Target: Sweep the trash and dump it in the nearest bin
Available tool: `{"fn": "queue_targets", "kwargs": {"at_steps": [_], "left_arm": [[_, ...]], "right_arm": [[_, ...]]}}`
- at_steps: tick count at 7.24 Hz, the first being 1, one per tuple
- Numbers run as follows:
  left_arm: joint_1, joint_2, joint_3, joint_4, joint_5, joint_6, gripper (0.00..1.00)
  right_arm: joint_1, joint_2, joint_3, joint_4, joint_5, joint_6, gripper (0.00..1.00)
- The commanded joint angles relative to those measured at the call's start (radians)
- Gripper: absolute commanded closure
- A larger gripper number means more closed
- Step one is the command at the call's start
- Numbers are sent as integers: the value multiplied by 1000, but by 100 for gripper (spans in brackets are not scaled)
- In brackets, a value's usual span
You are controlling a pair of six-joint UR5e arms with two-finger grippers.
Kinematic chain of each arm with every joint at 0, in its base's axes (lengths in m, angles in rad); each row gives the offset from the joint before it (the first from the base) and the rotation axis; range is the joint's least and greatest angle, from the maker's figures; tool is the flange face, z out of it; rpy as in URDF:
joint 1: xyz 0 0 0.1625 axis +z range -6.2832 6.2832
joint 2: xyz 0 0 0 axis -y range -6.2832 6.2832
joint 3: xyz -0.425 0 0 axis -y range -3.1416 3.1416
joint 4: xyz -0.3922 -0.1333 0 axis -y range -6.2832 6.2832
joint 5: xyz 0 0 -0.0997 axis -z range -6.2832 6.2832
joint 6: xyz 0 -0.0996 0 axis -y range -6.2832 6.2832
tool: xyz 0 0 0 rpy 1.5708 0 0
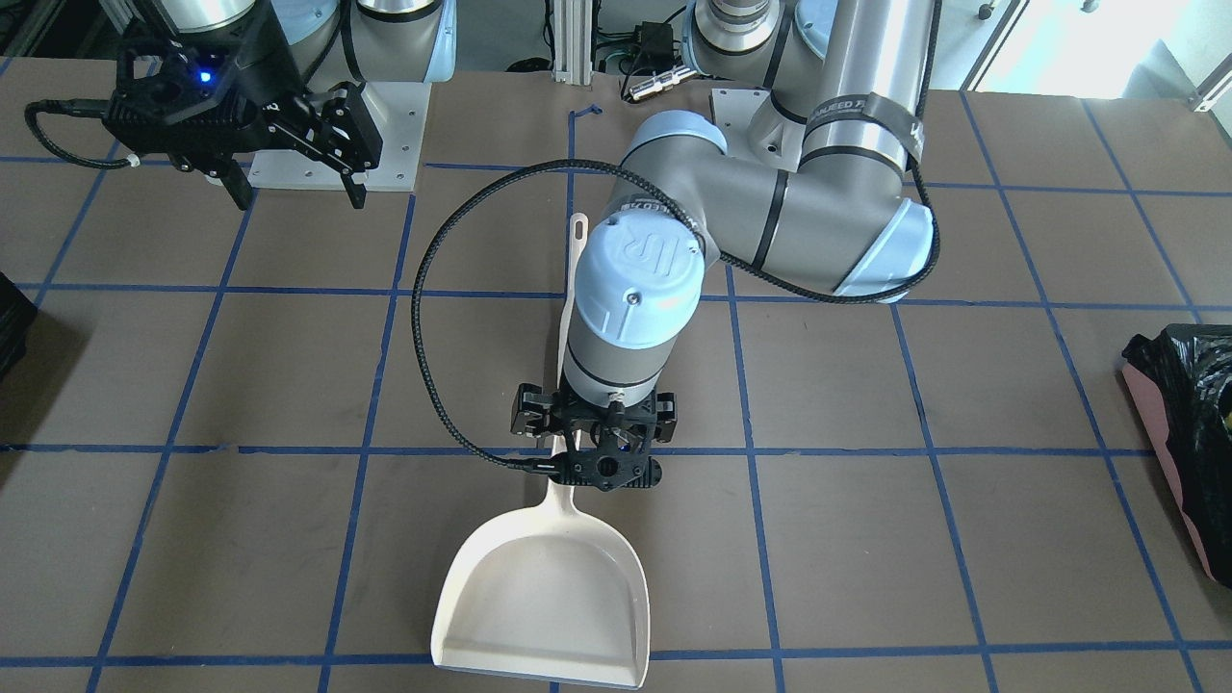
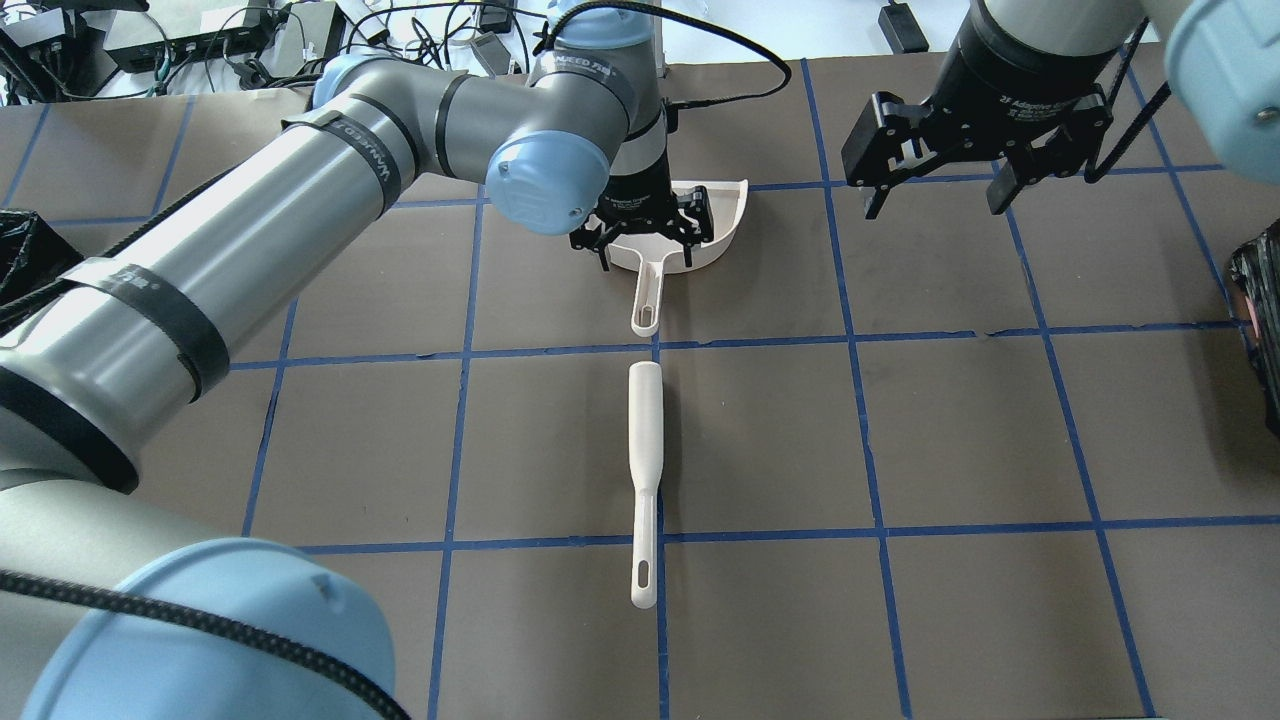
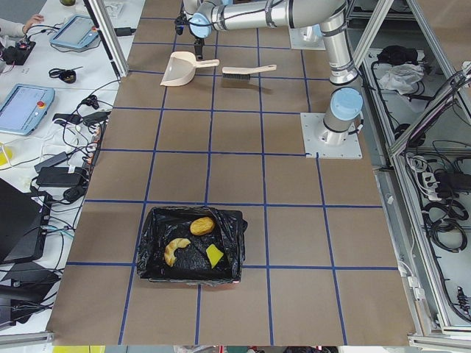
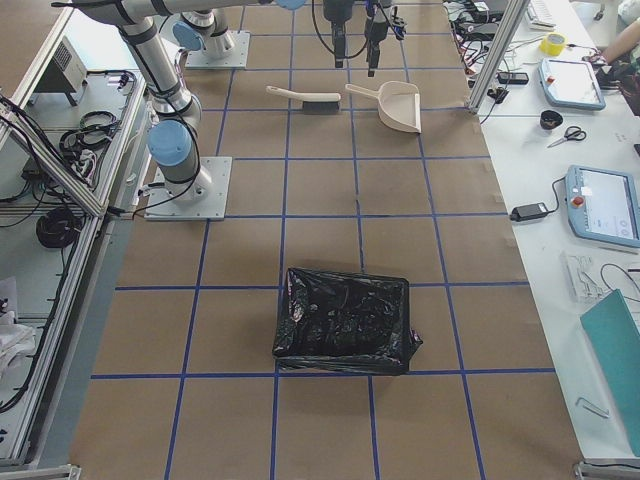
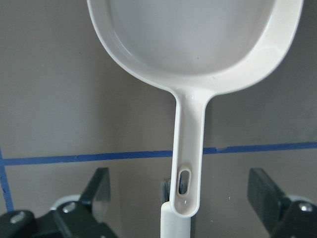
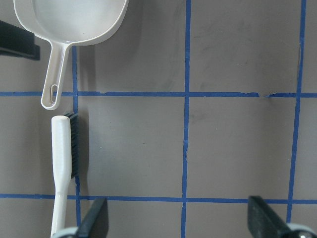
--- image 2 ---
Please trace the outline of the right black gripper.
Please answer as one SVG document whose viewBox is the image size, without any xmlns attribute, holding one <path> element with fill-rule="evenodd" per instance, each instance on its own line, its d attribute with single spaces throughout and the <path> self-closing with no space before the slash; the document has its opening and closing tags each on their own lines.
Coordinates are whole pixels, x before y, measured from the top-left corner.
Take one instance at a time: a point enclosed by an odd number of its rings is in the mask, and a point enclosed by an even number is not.
<svg viewBox="0 0 1280 720">
<path fill-rule="evenodd" d="M 993 88 L 963 63 L 946 63 L 934 92 L 908 102 L 890 91 L 867 101 L 840 151 L 847 184 L 877 219 L 893 187 L 957 163 L 1004 160 L 988 186 L 992 215 L 1047 177 L 1069 177 L 1100 150 L 1114 114 L 1089 83 L 1037 102 Z"/>
</svg>

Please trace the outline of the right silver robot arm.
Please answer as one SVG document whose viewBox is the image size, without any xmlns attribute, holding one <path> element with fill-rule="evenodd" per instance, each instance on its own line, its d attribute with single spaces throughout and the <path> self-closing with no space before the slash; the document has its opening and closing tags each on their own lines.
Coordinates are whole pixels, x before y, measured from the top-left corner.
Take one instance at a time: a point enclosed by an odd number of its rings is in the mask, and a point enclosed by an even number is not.
<svg viewBox="0 0 1280 720">
<path fill-rule="evenodd" d="M 1111 151 L 1114 100 L 1100 74 L 1155 27 L 1166 81 Z M 1050 177 L 1110 173 L 1167 97 L 1194 117 L 1217 161 L 1277 182 L 1275 1 L 974 1 L 931 96 L 873 94 L 841 160 L 873 220 L 890 192 L 955 163 L 1001 161 L 986 191 L 993 214 Z"/>
</svg>

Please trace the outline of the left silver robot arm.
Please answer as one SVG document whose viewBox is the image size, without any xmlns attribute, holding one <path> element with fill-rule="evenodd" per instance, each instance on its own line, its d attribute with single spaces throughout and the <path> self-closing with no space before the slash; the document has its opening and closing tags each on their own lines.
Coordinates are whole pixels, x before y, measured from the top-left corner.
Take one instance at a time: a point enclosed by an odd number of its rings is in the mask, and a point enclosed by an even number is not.
<svg viewBox="0 0 1280 720">
<path fill-rule="evenodd" d="M 5 719 L 403 719 L 387 620 L 285 544 L 134 498 L 141 447 L 425 174 L 581 240 L 662 190 L 657 19 L 552 1 L 522 86 L 355 53 L 265 147 L 63 272 L 3 337 Z"/>
</svg>

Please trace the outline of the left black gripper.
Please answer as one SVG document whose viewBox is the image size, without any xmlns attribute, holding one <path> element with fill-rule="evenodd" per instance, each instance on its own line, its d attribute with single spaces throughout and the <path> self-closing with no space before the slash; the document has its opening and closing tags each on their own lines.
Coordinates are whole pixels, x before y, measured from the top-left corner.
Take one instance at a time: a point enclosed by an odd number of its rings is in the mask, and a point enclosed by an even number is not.
<svg viewBox="0 0 1280 720">
<path fill-rule="evenodd" d="M 680 242 L 684 266 L 692 269 L 696 250 L 713 233 L 707 190 L 677 195 L 668 170 L 611 176 L 588 219 L 570 232 L 570 246 L 596 254 L 602 270 L 609 272 L 612 242 L 650 233 Z"/>
</svg>

